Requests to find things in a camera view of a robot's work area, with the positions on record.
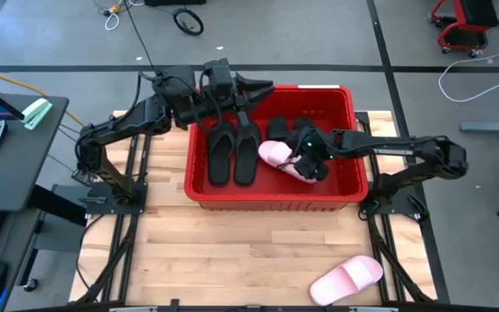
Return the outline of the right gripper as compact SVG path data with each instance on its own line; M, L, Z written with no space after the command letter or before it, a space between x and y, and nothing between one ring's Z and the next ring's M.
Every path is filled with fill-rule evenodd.
M288 134L285 143L291 149L288 163L305 179L323 181L329 174L323 162L334 158L334 137L317 126L297 127Z

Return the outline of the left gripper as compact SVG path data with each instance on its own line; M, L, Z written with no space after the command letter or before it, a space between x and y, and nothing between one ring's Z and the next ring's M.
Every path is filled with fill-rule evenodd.
M237 114L250 112L250 105L257 105L274 93L274 82L245 78L236 73L234 81L236 87L226 89L213 89L208 87L208 95L218 104L222 112Z

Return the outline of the pink slide sandal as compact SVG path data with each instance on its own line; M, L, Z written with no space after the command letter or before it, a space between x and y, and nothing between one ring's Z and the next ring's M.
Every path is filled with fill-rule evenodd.
M309 294L315 304L327 306L361 292L378 282L383 275L383 267L374 258L350 257L313 282Z
M259 157L269 166L285 172L288 175L308 184L314 184L316 179L306 179L295 170L295 162L301 156L292 156L292 149L284 142L267 140L258 148Z

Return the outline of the black flip-flop sandal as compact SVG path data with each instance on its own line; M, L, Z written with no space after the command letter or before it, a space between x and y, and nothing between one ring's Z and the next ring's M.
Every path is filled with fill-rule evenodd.
M208 180L212 186L227 185L230 179L230 156L234 146L233 124L224 120L207 136Z
M261 143L260 129L253 120L249 120L247 126L237 126L234 166L234 181L237 185L250 186L254 183Z

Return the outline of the red plastic storage bin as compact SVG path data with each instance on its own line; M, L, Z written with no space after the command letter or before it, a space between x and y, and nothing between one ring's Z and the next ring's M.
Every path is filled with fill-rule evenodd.
M278 85L275 92L257 105L250 118L261 135L275 117L283 117L292 128L295 120L308 117L328 133L334 129L358 129L351 92L338 85ZM363 159L333 159L326 163L323 181L308 184L263 161L257 163L252 185L211 185L207 168L207 132L189 127L190 140L185 173L185 194L208 210L242 211L335 211L360 202L368 192Z

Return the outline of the black floor box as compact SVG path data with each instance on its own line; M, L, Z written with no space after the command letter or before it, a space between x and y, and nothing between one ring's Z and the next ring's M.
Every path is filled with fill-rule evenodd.
M150 7L157 6L187 6L187 5L203 5L207 0L144 0L145 5Z

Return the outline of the red rolling creeper seat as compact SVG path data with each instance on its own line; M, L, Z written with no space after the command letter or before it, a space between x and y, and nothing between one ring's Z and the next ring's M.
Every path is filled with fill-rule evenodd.
M439 15L439 9L447 2L452 2L454 15ZM499 16L493 0L437 0L429 22L441 29L437 45L443 54L460 50L474 59L488 45L486 33L499 26Z

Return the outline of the mint green stapler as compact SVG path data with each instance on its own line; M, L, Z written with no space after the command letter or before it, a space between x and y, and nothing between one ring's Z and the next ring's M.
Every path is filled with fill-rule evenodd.
M32 102L22 111L24 127L28 130L34 130L52 107L53 104L44 98Z

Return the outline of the black office desk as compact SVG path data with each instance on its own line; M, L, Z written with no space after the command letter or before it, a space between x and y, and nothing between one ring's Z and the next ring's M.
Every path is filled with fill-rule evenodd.
M20 211L27 206L43 162L54 140L69 99L50 96L53 107L33 130L20 121L7 121L0 140L0 211Z

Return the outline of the grey keyboard shelf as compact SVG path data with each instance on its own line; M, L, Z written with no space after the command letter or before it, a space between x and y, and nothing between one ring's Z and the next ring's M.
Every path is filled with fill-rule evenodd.
M42 212L37 209L24 209L7 213L0 224L0 261L8 264L0 312L5 310L41 215Z

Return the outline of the black aluminium frame rail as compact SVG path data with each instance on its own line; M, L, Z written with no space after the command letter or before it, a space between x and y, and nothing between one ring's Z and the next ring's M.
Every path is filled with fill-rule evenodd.
M364 130L366 133L371 134L371 121L368 112L358 112L356 114L356 119L359 122L360 129ZM370 185L373 185L374 180L380 175L379 162L375 156L368 156L367 160L369 161L369 168L372 172L372 182ZM390 217L388 215L376 215L373 219L375 221L375 225L377 226L377 230L379 231L379 235L383 238L384 243L386 244L387 250L392 254L393 257L397 257L396 246L393 239L392 234L392 225L390 221ZM388 262L388 259L384 256L382 250L372 243L373 249L373 257L377 259L381 264L384 264L387 269L391 271L392 284L394 289L394 297L389 294L388 288L388 278L386 276L383 277L383 281L379 286L380 300L382 303L389 301L406 301L406 289L397 275L397 271L392 267L392 265Z
M139 174L138 174L138 180L136 182L136 186L140 190L140 195L138 199L139 212L133 214L130 217L130 224L128 226L125 235L125 239L127 240L128 245L124 254L123 270L122 270L122 275L120 279L120 288L119 288L119 299L123 302L126 301L127 297L131 268L133 264L133 252L135 247L139 218L144 213L146 208L146 198L148 193L148 184L146 182L146 175L147 175L149 154L151 150L151 141L152 141L151 137L149 136L145 137L139 163Z
M131 139L129 144L128 155L126 159L125 174L128 174L132 178L134 177L135 169L137 168L136 161L138 154L139 136L135 136ZM122 239L127 234L127 229L129 226L129 215L115 215L115 222L113 228L113 236L109 251L109 260L117 253ZM100 294L100 299L104 302L112 301L115 299L120 299L120 291L125 280L125 264L126 264L127 252L122 256L122 258L117 262L113 269L113 273L108 278L106 284Z

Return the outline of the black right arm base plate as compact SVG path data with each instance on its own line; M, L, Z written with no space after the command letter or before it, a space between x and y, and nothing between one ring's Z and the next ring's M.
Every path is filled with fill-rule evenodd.
M374 215L399 214L421 223L430 217L425 203L417 197L413 186L397 190L393 194L371 190L360 203L358 217L367 220Z

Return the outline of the black frame crossbar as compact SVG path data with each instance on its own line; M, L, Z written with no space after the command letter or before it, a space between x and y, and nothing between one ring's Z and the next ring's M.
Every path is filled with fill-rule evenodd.
M286 306L286 305L241 305L241 306L188 306L179 299L168 305L126 306L123 302L70 303L37 309L22 309L12 312L499 312L499 308L454 305L440 302L397 302L380 305L347 306Z

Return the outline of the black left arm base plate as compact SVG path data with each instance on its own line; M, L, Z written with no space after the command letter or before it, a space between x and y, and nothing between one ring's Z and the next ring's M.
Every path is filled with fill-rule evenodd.
M137 183L134 190L134 198L127 201L113 195L108 184L98 182L79 200L87 205L88 214L138 215L145 211L148 184Z

